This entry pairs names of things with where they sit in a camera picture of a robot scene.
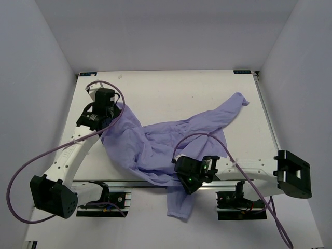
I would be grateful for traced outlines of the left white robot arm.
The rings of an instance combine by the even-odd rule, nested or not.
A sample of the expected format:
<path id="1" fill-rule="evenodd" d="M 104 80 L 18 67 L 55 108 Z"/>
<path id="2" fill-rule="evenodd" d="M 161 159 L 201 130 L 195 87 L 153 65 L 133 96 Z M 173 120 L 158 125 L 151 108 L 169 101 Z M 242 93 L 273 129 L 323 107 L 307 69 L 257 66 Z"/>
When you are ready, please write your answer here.
<path id="1" fill-rule="evenodd" d="M 69 145 L 66 145 L 52 166 L 30 181 L 35 207 L 62 218 L 71 217 L 81 206 L 94 208 L 109 205 L 109 186 L 102 181 L 73 185 L 74 177 L 92 146 L 112 123 L 119 120 L 117 101 L 122 94 L 96 82 L 86 88 L 92 102 L 76 121 Z"/>

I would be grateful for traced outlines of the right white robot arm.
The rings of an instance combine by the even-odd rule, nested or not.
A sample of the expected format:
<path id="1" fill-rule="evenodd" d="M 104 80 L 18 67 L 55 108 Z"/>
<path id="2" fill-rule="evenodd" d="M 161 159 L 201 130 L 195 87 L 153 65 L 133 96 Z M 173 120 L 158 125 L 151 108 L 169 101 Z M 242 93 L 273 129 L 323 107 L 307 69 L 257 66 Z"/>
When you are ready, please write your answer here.
<path id="1" fill-rule="evenodd" d="M 202 160 L 185 155 L 172 162 L 187 194 L 196 192 L 203 183 L 212 181 L 243 181 L 234 194 L 235 203 L 248 206 L 261 197 L 286 194 L 292 198 L 312 197 L 310 165 L 290 151 L 280 150 L 272 159 L 237 160 L 205 156 Z"/>

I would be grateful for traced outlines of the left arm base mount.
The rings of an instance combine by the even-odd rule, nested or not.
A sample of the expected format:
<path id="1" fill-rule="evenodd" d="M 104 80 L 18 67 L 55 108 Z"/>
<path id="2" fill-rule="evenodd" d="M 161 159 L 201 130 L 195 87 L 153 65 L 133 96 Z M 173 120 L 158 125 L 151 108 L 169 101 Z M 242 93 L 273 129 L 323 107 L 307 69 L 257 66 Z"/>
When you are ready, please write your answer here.
<path id="1" fill-rule="evenodd" d="M 109 186 L 101 181 L 72 186 L 77 195 L 77 217 L 125 218 L 131 205 L 130 189 Z"/>

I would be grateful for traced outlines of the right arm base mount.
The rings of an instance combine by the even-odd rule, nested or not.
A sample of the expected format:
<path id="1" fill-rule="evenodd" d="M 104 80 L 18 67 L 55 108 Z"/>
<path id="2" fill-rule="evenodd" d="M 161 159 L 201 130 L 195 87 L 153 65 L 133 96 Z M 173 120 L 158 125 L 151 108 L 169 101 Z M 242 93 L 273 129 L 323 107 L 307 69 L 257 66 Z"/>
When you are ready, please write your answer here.
<path id="1" fill-rule="evenodd" d="M 237 182 L 234 191 L 219 191 L 217 198 L 218 220 L 266 220 L 266 206 L 261 200 L 244 198 L 245 181 Z"/>

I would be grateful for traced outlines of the purple jacket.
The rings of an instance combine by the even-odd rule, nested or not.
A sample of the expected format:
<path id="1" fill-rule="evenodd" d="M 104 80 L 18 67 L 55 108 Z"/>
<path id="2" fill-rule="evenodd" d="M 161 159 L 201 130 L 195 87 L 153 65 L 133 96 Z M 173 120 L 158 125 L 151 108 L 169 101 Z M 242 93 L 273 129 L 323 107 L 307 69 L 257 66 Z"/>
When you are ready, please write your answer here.
<path id="1" fill-rule="evenodd" d="M 172 157 L 184 154 L 202 160 L 204 156 L 227 157 L 223 129 L 249 105 L 236 92 L 213 110 L 188 119 L 142 126 L 132 110 L 124 107 L 119 121 L 101 135 L 110 160 L 135 176 L 166 187 L 168 216 L 188 220 L 195 202 L 185 193 L 174 171 Z"/>

